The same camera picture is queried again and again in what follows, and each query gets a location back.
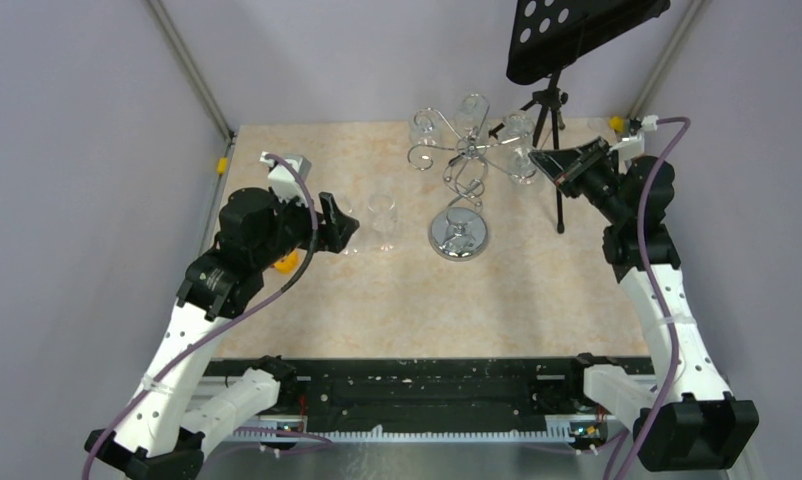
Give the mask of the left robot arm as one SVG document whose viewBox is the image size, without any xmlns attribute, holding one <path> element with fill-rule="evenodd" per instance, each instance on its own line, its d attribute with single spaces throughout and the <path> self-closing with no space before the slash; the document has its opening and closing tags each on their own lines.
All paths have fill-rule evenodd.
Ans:
<svg viewBox="0 0 802 480">
<path fill-rule="evenodd" d="M 316 253 L 342 252 L 360 223 L 328 192 L 313 201 L 252 187 L 229 196 L 219 225 L 213 246 L 186 270 L 134 396 L 86 440 L 82 478 L 101 461 L 127 479 L 194 479 L 251 416 L 296 404 L 293 367 L 266 356 L 233 386 L 189 406 L 224 334 L 283 296 Z"/>
</svg>

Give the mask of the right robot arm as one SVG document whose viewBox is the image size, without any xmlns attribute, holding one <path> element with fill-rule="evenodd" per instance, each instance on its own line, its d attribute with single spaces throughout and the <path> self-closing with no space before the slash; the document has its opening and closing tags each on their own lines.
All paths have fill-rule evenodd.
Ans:
<svg viewBox="0 0 802 480">
<path fill-rule="evenodd" d="M 759 425 L 751 400 L 741 400 L 718 372 L 683 286 L 680 256 L 664 224 L 674 198 L 675 170 L 654 156 L 626 172 L 598 138 L 568 150 L 534 150 L 533 165 L 565 197 L 584 198 L 608 221 L 605 261 L 637 314 L 653 364 L 656 388 L 632 380 L 612 360 L 581 358 L 563 385 L 577 412 L 596 405 L 631 435 L 639 461 L 652 472 L 727 470 Z"/>
</svg>

